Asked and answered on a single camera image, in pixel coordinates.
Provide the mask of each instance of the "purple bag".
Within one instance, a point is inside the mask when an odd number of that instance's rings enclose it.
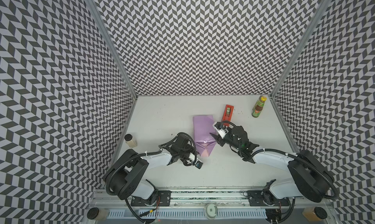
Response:
[[[193,117],[194,141],[200,156],[209,156],[216,145],[215,139],[210,133],[216,134],[213,128],[212,115],[199,115]]]

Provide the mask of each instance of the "black lid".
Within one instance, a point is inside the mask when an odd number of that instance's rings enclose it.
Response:
[[[326,219],[327,218],[327,212],[324,210],[324,208],[315,207],[314,208],[314,213],[320,219]]]
[[[88,219],[95,219],[97,217],[97,215],[99,214],[99,208],[91,208],[88,212],[87,212],[87,218]]]
[[[131,134],[125,135],[125,141],[130,141],[132,140],[133,136]]]

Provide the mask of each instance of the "zigzag wallpaper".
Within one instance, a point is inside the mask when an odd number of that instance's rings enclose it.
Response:
[[[276,96],[297,145],[335,174],[343,223],[375,223],[375,0],[333,0]]]
[[[0,223],[80,221],[132,98],[82,0],[0,0]]]
[[[321,0],[94,0],[138,95],[269,94]]]

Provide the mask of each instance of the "green bottle label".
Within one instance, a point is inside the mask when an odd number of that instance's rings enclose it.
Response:
[[[260,111],[254,109],[254,111],[253,111],[252,114],[253,114],[254,117],[259,117],[259,115],[260,115]]]
[[[254,109],[256,108],[257,105],[259,105],[260,107],[263,107],[264,103],[262,103],[260,100],[257,100],[254,107],[253,107],[253,112],[254,112]]]

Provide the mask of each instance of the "white table surface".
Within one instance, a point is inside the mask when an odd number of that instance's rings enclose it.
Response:
[[[194,138],[193,116],[212,114],[220,121],[226,104],[234,106],[231,122],[243,126],[249,140],[265,148],[291,152],[290,145],[269,100],[258,118],[251,110],[259,95],[233,96],[141,96],[138,98],[127,133],[138,146],[133,149],[157,151],[158,145],[185,132]],[[129,146],[123,142],[119,156]],[[264,186],[271,179],[291,175],[268,165],[242,161],[226,144],[216,144],[209,157],[199,157],[203,167],[187,167],[179,160],[172,165],[146,171],[144,178],[157,187],[252,187]]]

